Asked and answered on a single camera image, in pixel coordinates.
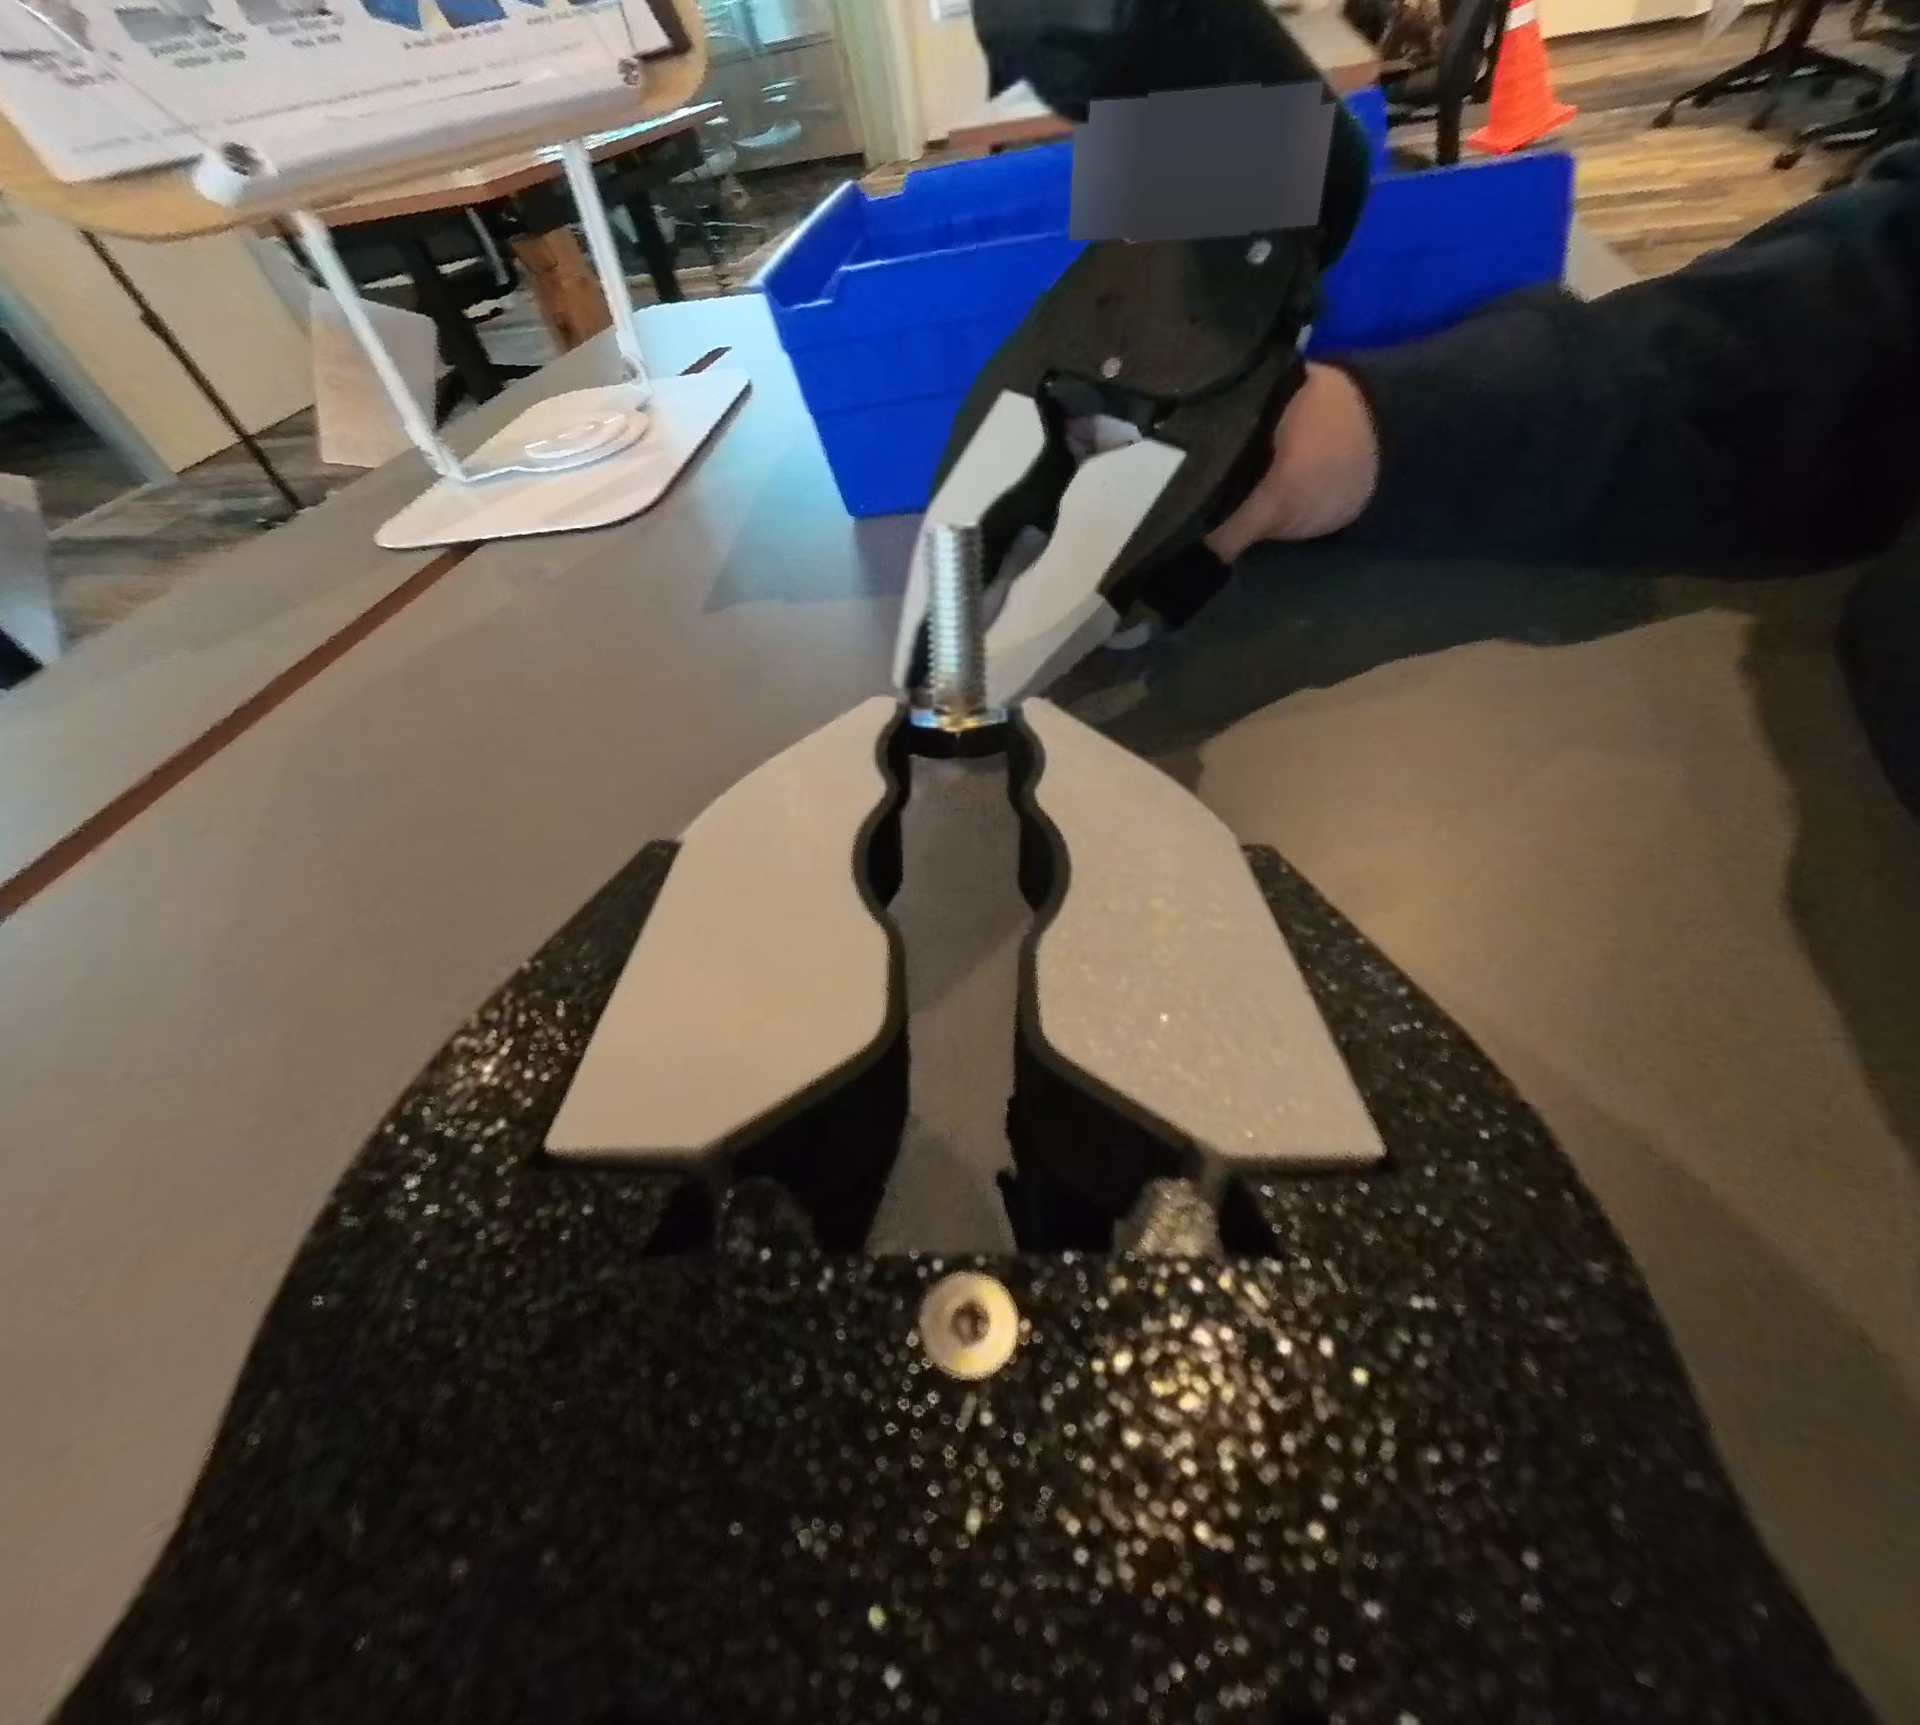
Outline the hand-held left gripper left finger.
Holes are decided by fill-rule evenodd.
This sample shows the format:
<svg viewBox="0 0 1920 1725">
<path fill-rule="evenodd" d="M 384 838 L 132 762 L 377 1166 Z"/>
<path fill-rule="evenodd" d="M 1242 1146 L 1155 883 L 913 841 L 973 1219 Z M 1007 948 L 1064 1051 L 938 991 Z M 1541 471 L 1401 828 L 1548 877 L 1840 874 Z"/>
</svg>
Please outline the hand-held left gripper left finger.
<svg viewBox="0 0 1920 1725">
<path fill-rule="evenodd" d="M 686 825 L 546 1129 L 563 1166 L 779 1185 L 861 1251 L 907 1129 L 907 710 L 867 696 Z"/>
</svg>

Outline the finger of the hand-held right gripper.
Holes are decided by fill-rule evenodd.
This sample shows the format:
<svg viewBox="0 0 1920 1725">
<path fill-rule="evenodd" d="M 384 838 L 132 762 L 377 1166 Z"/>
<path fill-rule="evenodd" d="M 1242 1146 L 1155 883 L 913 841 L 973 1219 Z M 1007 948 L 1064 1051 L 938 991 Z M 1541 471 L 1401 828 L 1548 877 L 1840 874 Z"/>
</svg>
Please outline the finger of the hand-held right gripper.
<svg viewBox="0 0 1920 1725">
<path fill-rule="evenodd" d="M 1137 439 L 1073 474 L 1049 538 L 990 619 L 990 708 L 1045 695 L 1119 626 L 1115 570 L 1180 465 L 1178 449 Z"/>
<path fill-rule="evenodd" d="M 920 643 L 930 611 L 927 547 L 934 527 L 986 527 L 987 510 L 1015 496 L 1045 456 L 1045 416 L 1039 404 L 1022 393 L 1000 393 L 979 416 L 958 456 L 944 468 L 930 491 L 916 548 L 907 559 L 907 586 L 896 626 L 892 687 L 916 695 L 920 680 Z"/>
</svg>

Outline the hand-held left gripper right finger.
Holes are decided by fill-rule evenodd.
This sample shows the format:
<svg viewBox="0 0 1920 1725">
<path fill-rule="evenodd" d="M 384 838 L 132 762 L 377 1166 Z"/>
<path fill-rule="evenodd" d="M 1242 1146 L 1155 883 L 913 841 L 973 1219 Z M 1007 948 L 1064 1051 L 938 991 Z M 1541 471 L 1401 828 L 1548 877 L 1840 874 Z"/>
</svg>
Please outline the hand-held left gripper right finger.
<svg viewBox="0 0 1920 1725">
<path fill-rule="evenodd" d="M 1014 717 L 1014 1237 L 1208 1237 L 1250 1185 L 1376 1173 L 1386 1140 L 1235 832 L 1060 706 Z"/>
</svg>

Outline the silver hex bolt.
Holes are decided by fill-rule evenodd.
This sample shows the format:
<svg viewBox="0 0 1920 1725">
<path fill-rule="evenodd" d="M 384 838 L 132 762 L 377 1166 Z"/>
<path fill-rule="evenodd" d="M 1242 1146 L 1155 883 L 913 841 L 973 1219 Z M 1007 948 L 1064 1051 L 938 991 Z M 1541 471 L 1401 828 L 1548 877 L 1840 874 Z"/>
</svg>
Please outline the silver hex bolt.
<svg viewBox="0 0 1920 1725">
<path fill-rule="evenodd" d="M 944 731 L 990 717 L 976 524 L 934 524 L 924 547 L 920 717 Z"/>
</svg>

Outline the blue plastic bin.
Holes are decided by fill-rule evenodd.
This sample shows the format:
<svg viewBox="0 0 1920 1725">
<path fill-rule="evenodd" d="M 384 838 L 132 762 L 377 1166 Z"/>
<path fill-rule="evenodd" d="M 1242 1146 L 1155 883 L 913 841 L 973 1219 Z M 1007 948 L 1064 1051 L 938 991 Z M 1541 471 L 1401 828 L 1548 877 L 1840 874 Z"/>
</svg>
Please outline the blue plastic bin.
<svg viewBox="0 0 1920 1725">
<path fill-rule="evenodd" d="M 1323 279 L 1309 359 L 1417 341 L 1501 296 L 1561 282 L 1569 155 L 1400 170 L 1379 86 L 1343 103 L 1367 135 L 1371 183 Z M 1059 136 L 913 170 L 884 198 L 846 183 L 759 275 L 854 519 L 924 510 L 962 395 L 1080 255 L 1068 164 Z"/>
</svg>

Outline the person's right forearm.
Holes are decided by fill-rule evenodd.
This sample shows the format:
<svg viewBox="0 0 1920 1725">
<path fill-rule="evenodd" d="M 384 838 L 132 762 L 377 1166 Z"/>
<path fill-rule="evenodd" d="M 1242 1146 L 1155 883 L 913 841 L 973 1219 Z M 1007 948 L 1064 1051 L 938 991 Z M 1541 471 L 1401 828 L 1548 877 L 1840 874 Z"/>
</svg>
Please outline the person's right forearm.
<svg viewBox="0 0 1920 1725">
<path fill-rule="evenodd" d="M 1916 142 L 1607 296 L 1513 295 L 1334 360 L 1360 542 L 1613 566 L 1827 566 L 1916 589 Z"/>
</svg>

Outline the person's right hand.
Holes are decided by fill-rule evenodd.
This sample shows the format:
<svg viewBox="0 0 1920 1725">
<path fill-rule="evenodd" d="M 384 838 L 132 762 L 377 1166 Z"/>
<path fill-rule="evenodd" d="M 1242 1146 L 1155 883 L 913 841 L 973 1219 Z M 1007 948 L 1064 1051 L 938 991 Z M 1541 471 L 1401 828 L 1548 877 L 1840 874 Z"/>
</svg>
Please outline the person's right hand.
<svg viewBox="0 0 1920 1725">
<path fill-rule="evenodd" d="M 1232 519 L 1207 540 L 1238 562 L 1264 542 L 1313 542 L 1348 528 L 1375 498 L 1379 436 L 1357 380 L 1309 363 L 1271 433 L 1267 468 Z"/>
</svg>

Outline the orange traffic cone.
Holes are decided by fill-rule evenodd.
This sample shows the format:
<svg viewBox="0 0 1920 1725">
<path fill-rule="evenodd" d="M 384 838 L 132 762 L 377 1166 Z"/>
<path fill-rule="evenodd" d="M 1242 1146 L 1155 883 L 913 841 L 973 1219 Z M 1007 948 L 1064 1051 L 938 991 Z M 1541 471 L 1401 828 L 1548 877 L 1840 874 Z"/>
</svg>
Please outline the orange traffic cone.
<svg viewBox="0 0 1920 1725">
<path fill-rule="evenodd" d="M 1519 155 L 1567 129 L 1575 114 L 1575 107 L 1553 93 L 1540 0 L 1505 0 L 1490 111 L 1464 146 L 1484 157 Z"/>
</svg>

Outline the brown wooden desk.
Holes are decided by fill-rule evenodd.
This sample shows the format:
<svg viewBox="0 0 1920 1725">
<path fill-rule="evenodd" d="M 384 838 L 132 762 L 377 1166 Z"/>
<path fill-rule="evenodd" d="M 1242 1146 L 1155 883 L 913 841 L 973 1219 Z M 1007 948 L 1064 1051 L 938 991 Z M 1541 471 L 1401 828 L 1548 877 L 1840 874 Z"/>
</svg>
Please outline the brown wooden desk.
<svg viewBox="0 0 1920 1725">
<path fill-rule="evenodd" d="M 653 120 L 591 135 L 586 155 L 597 173 L 597 190 L 608 211 L 621 211 L 632 233 L 616 241 L 616 257 L 635 257 L 656 289 L 656 300 L 686 300 L 675 250 L 658 220 L 658 190 L 696 169 L 706 148 L 700 131 L 721 117 L 719 101 L 688 103 Z M 467 225 L 472 250 L 490 255 L 481 233 L 500 250 L 503 278 L 497 295 L 530 289 L 549 335 L 563 353 L 608 330 L 609 314 L 587 296 L 594 275 L 586 257 L 580 212 L 566 190 L 566 169 L 556 148 L 538 148 L 510 160 L 420 180 L 370 198 L 328 208 L 323 212 L 339 253 L 349 260 L 367 250 L 387 250 L 397 260 L 397 278 L 415 292 L 415 311 L 437 330 L 443 360 L 437 415 L 446 421 L 461 404 L 488 404 L 510 380 L 527 379 L 530 366 L 493 360 L 481 341 L 476 306 L 481 279 L 461 282 L 437 257 L 434 233 Z"/>
</svg>

